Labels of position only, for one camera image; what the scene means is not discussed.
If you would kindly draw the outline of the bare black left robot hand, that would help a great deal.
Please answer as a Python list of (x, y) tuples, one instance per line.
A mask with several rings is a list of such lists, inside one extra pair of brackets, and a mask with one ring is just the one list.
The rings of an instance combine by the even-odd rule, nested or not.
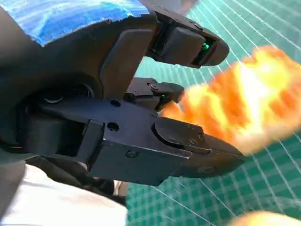
[(181, 86), (135, 77), (144, 57), (200, 68), (228, 52), (219, 36), (151, 0), (3, 0), (0, 163), (39, 155), (151, 186), (231, 172), (244, 162), (237, 148), (158, 116)]

